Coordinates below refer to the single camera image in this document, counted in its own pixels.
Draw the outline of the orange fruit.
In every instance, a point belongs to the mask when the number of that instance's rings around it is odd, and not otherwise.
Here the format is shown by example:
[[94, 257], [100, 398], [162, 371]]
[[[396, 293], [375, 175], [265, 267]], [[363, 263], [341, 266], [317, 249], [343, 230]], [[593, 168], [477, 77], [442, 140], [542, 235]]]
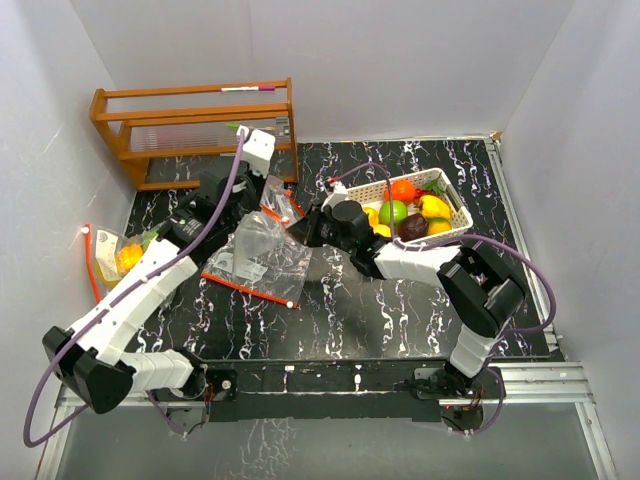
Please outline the orange fruit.
[[384, 224], [375, 225], [373, 227], [373, 230], [376, 234], [379, 234], [386, 238], [390, 238], [392, 236], [390, 227]]

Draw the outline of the green lime fruit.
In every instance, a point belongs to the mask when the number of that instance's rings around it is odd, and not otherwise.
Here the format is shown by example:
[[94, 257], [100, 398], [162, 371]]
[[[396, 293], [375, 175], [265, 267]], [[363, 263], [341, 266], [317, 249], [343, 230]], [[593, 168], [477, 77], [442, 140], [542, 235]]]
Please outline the green lime fruit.
[[378, 211], [378, 220], [380, 224], [391, 226], [398, 225], [408, 216], [407, 206], [399, 200], [385, 201], [382, 203]]

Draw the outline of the light green cabbage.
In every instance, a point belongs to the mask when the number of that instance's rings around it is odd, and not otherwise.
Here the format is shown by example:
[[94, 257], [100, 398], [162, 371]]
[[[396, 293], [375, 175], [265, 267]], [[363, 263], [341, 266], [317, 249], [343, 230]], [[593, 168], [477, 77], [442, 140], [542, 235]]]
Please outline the light green cabbage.
[[141, 240], [141, 246], [142, 249], [144, 251], [146, 251], [149, 248], [149, 245], [151, 244], [151, 242], [153, 240], [155, 240], [158, 236], [158, 230], [154, 229], [154, 230], [149, 230], [147, 232], [145, 232], [142, 236], [142, 240]]

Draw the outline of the yellow bell pepper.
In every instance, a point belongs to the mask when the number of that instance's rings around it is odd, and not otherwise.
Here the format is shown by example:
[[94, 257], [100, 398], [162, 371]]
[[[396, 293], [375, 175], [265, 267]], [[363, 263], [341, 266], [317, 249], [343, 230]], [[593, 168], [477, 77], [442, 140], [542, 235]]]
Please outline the yellow bell pepper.
[[116, 269], [121, 276], [126, 275], [142, 258], [144, 250], [140, 244], [128, 244], [115, 255]]

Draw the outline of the clear red zip bag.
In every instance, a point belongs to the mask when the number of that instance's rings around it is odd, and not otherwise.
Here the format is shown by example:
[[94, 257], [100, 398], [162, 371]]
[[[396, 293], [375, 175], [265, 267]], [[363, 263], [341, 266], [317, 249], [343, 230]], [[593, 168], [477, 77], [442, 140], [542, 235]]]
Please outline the clear red zip bag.
[[82, 227], [87, 275], [97, 303], [141, 260], [158, 230], [156, 226], [142, 234], [126, 237], [89, 223]]

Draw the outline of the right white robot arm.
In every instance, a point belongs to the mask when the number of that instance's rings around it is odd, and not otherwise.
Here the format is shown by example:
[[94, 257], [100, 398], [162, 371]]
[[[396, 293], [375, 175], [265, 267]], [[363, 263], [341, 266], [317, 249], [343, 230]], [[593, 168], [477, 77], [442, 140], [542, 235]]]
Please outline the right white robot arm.
[[328, 245], [345, 252], [364, 276], [442, 288], [462, 322], [444, 366], [447, 388], [460, 397], [480, 387], [491, 350], [526, 297], [519, 275], [487, 240], [458, 246], [399, 245], [375, 232], [355, 201], [315, 203], [287, 232], [306, 247]]

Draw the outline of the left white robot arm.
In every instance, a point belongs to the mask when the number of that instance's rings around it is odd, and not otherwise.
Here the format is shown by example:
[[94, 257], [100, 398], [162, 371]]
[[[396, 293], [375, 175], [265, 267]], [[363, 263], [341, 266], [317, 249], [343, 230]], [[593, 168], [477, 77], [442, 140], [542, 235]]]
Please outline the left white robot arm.
[[104, 414], [133, 392], [174, 389], [200, 396], [207, 376], [195, 357], [176, 350], [134, 354], [126, 350], [146, 320], [209, 258], [226, 245], [242, 218], [260, 208], [267, 175], [243, 161], [223, 207], [227, 173], [213, 169], [160, 223], [142, 258], [98, 306], [69, 328], [43, 337], [55, 376], [95, 413]]

